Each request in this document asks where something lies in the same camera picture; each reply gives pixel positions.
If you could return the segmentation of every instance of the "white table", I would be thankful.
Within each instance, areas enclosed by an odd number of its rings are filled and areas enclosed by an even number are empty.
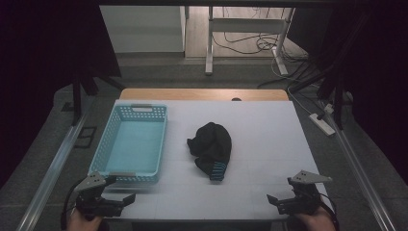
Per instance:
[[[136,188],[135,203],[124,208],[128,220],[277,220],[267,193],[293,198],[287,178],[302,169],[319,173],[291,101],[126,100],[167,105],[161,178]],[[220,183],[194,163],[187,139],[208,122],[223,125],[232,139],[231,160]],[[326,193],[318,184],[321,193]],[[129,192],[105,191],[108,199]]]

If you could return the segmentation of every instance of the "black cloth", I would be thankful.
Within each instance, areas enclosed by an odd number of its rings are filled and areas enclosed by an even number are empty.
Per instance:
[[[200,127],[195,138],[187,139],[190,153],[198,157],[195,164],[210,180],[222,181],[231,156],[231,137],[219,124],[209,122]]]

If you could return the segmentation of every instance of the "gray floor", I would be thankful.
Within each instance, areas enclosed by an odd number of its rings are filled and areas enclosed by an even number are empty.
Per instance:
[[[270,69],[270,60],[226,60],[215,59],[213,76],[204,74],[204,60],[184,59],[177,56],[139,57],[118,55],[122,78],[115,78],[128,88],[227,88],[256,89],[265,81],[277,79]],[[297,64],[288,64],[289,72]],[[109,112],[118,99],[120,91],[95,79],[100,92],[95,97],[89,118],[84,127],[95,128],[93,141],[78,139],[78,147],[73,148],[64,165],[46,205],[38,219],[35,230],[58,230],[59,215],[69,187],[84,177],[89,163],[104,130]],[[265,89],[284,89],[288,81],[280,81]],[[316,88],[302,91],[316,101]],[[317,112],[318,108],[308,99],[296,94],[295,97],[308,110]],[[58,90],[55,94],[55,106],[33,142],[24,160],[13,173],[9,182],[0,192],[0,230],[15,230],[20,223],[38,185],[58,151],[69,129],[73,113],[63,110],[65,103],[72,102],[71,87]],[[371,211],[370,205],[362,195],[359,184],[335,138],[326,137],[307,117],[307,113],[294,104],[306,139],[317,162],[319,172],[331,176],[333,183],[326,184],[330,197],[338,207],[342,230],[381,230]],[[392,216],[396,230],[408,230],[408,187],[403,183],[383,153],[370,140],[367,134],[355,123],[351,107],[344,105],[344,131],[362,162],[365,170],[381,196],[386,209]],[[266,230],[252,224],[242,225],[243,230]],[[282,230],[280,223],[273,224],[273,230]],[[111,222],[112,230],[131,230],[130,222]],[[136,230],[169,230],[170,225],[138,223]]]

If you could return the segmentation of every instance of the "cable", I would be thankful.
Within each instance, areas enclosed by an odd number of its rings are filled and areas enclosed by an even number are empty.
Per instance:
[[[309,110],[307,110],[305,107],[303,107],[303,105],[299,101],[297,101],[297,99],[292,95],[290,88],[288,88],[288,93],[303,110],[305,110],[309,115],[312,114]]]
[[[315,101],[313,101],[313,99],[307,97],[306,95],[299,93],[300,95],[302,95],[304,98],[308,99],[309,101],[311,101],[317,108],[319,108],[319,110],[322,111],[322,114],[325,115],[326,112],[324,111],[324,109],[322,109]]]
[[[263,49],[260,49],[260,50],[255,51],[255,52],[242,52],[242,51],[236,50],[236,49],[234,49],[234,48],[231,48],[231,47],[228,47],[228,46],[224,46],[224,45],[218,44],[217,41],[216,41],[216,39],[214,38],[214,36],[213,36],[213,41],[214,41],[214,43],[215,43],[216,45],[218,45],[218,46],[220,46],[220,47],[222,47],[222,48],[229,49],[229,50],[232,50],[232,51],[238,52],[238,53],[240,53],[240,54],[244,54],[244,55],[253,55],[253,54],[257,54],[257,53],[260,53],[260,52],[264,51]]]

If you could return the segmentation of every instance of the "metal frame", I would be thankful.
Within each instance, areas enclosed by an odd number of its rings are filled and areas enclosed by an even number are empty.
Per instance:
[[[319,103],[322,107],[325,106],[323,102],[320,101]],[[351,166],[351,170],[354,173],[354,176],[361,188],[363,195],[369,202],[371,210],[375,218],[377,219],[377,222],[381,227],[381,230],[396,231],[393,221],[391,220],[391,217],[384,203],[382,202],[381,197],[375,190],[366,172],[364,171],[364,168],[361,165],[352,145],[348,141],[344,131],[339,129],[332,116],[328,116],[327,118],[329,120],[330,125],[333,126],[334,130],[337,133],[336,138],[339,142],[339,145],[344,153],[345,158],[348,161],[348,164]]]
[[[37,224],[39,216],[45,207],[49,195],[54,189],[55,183],[60,176],[60,173],[64,167],[65,161],[83,127],[85,120],[89,114],[90,105],[93,102],[94,97],[88,96],[85,100],[85,104],[82,108],[82,115],[78,118],[75,125],[72,125],[65,135],[65,138],[54,157],[49,169],[42,178],[36,194],[34,195],[30,205],[28,206],[25,215],[21,222],[18,224],[16,230],[33,230]]]

